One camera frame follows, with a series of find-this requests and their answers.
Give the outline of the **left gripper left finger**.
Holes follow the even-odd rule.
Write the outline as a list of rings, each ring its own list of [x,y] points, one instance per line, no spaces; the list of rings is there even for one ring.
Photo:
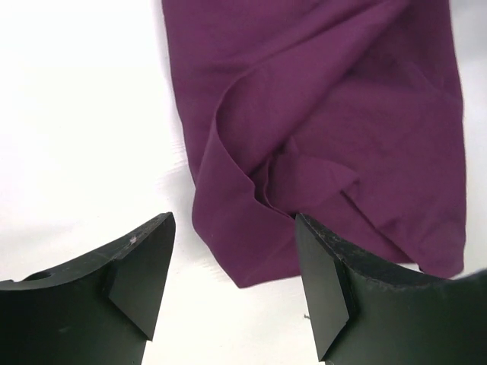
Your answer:
[[[133,365],[154,337],[173,252],[171,213],[68,262],[1,283],[1,362]]]

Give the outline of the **purple surgical drape cloth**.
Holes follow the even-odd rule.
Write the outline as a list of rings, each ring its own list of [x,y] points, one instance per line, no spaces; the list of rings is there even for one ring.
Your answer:
[[[193,226],[238,287],[299,274],[307,214],[463,270],[463,97],[447,1],[165,1]]]

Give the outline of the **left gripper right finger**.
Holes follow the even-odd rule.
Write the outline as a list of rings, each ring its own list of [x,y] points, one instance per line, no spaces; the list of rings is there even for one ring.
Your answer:
[[[305,214],[301,279],[326,364],[486,362],[486,273],[450,280],[388,262]]]

